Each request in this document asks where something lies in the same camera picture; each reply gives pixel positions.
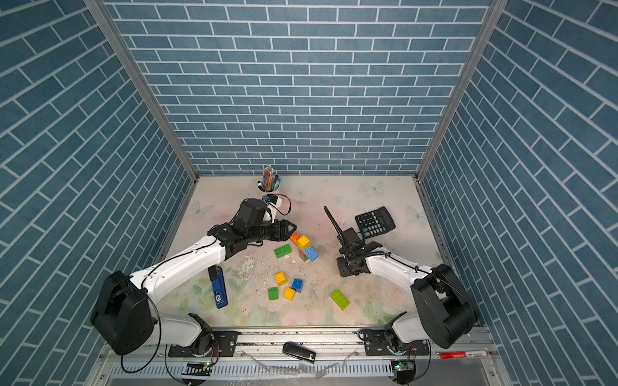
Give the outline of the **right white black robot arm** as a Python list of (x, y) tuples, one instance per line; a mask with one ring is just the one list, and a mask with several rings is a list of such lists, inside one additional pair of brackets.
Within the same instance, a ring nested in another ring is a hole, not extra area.
[(337, 239), (341, 277), (376, 275), (414, 299), (413, 315), (403, 312), (385, 326), (384, 341), (391, 352), (403, 352), (413, 342), (425, 339), (448, 349), (477, 324), (476, 304), (450, 266), (408, 262), (378, 242), (361, 239), (351, 228), (339, 231)]

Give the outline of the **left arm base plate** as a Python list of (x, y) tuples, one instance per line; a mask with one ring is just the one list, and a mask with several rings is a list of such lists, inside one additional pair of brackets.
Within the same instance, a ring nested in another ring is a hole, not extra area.
[(172, 358), (215, 358), (233, 357), (238, 343), (238, 331), (214, 331), (211, 334), (209, 350), (203, 355), (195, 355), (190, 347), (172, 345), (167, 354)]

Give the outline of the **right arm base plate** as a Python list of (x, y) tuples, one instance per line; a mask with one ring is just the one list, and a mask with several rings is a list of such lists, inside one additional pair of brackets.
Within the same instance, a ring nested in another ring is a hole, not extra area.
[(358, 331), (357, 336), (362, 341), (367, 356), (431, 354), (427, 340), (404, 343), (392, 331), (365, 328)]

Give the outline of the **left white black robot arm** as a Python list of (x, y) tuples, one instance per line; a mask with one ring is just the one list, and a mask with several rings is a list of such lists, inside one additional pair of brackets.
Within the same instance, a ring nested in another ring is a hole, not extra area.
[(90, 323), (116, 355), (145, 345), (175, 345), (194, 356), (212, 352), (212, 328), (199, 315), (164, 315), (157, 303), (199, 273), (217, 279), (217, 267), (249, 246), (288, 241), (296, 226), (277, 214), (283, 194), (244, 199), (233, 219), (214, 225), (195, 244), (131, 274), (111, 273), (102, 284)]

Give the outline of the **long orange lego brick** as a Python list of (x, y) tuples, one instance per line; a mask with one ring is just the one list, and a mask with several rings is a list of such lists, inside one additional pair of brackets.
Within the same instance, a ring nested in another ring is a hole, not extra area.
[(299, 233), (294, 233), (291, 237), (290, 240), (294, 245), (298, 245), (298, 241), (300, 239), (300, 235)]

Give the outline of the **long light blue lego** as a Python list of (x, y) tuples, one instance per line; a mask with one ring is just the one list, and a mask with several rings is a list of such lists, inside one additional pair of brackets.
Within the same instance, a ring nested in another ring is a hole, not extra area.
[(311, 262), (314, 262), (319, 257), (318, 252), (316, 252), (315, 249), (313, 249), (311, 246), (307, 247), (304, 250), (304, 255)]

